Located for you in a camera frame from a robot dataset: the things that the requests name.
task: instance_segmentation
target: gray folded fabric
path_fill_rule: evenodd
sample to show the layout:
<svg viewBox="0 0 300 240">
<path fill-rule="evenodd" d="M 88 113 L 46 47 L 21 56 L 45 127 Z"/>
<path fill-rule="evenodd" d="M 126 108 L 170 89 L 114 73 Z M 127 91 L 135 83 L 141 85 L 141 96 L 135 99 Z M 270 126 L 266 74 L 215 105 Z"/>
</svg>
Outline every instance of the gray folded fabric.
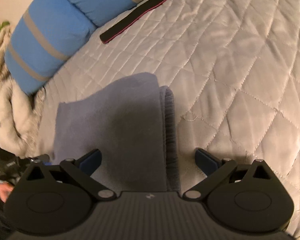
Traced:
<svg viewBox="0 0 300 240">
<path fill-rule="evenodd" d="M 140 73 L 82 101 L 61 103 L 52 162 L 95 148 L 102 164 L 91 177 L 116 193 L 180 191 L 171 90 Z"/>
</svg>

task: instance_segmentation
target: black strap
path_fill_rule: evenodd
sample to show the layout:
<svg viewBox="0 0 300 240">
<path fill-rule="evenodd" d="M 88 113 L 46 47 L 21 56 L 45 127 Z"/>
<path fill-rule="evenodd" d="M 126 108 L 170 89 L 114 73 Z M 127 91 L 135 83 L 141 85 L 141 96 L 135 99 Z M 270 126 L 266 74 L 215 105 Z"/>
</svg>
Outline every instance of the black strap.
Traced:
<svg viewBox="0 0 300 240">
<path fill-rule="evenodd" d="M 113 38 L 129 28 L 134 22 L 141 18 L 145 13 L 162 5 L 166 0 L 148 0 L 144 4 L 135 8 L 127 17 L 116 23 L 110 29 L 100 35 L 101 41 L 106 44 Z"/>
</svg>

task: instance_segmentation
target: white quilted blanket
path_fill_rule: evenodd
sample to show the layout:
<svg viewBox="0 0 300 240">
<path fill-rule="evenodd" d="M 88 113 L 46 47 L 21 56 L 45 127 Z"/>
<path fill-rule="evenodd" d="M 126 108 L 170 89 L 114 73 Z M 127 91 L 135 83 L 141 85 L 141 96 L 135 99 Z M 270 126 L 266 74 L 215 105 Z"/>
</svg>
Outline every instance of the white quilted blanket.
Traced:
<svg viewBox="0 0 300 240">
<path fill-rule="evenodd" d="M 59 102 L 151 72 L 175 95 L 182 190 L 204 178 L 196 147 L 240 163 L 265 159 L 294 200 L 288 231 L 300 236 L 300 0 L 167 0 L 102 44 L 127 14 L 47 84 L 37 150 L 52 153 Z"/>
</svg>

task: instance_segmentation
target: beige fuzzy blanket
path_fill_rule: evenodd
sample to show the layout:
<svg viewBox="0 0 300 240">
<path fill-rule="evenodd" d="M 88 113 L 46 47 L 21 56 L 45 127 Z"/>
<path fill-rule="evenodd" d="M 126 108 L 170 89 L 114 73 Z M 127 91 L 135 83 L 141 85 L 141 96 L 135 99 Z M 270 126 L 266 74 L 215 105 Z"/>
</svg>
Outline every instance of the beige fuzzy blanket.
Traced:
<svg viewBox="0 0 300 240">
<path fill-rule="evenodd" d="M 27 96 L 10 76 L 4 53 L 12 32 L 11 25 L 0 30 L 0 148 L 21 158 L 35 157 L 45 90 Z"/>
</svg>

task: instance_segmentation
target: bed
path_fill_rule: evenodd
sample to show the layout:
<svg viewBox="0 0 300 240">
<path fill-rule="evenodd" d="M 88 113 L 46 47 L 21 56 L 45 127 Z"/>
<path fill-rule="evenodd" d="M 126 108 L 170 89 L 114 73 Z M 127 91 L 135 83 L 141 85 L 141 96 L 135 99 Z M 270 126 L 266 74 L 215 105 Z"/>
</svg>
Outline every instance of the bed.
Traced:
<svg viewBox="0 0 300 240">
<path fill-rule="evenodd" d="M 133 73 L 175 96 L 182 192 L 205 178 L 201 147 L 239 163 L 265 159 L 290 193 L 300 236 L 300 0 L 167 0 L 108 44 L 98 28 L 45 86 L 37 151 L 53 158 L 60 102 Z"/>
</svg>

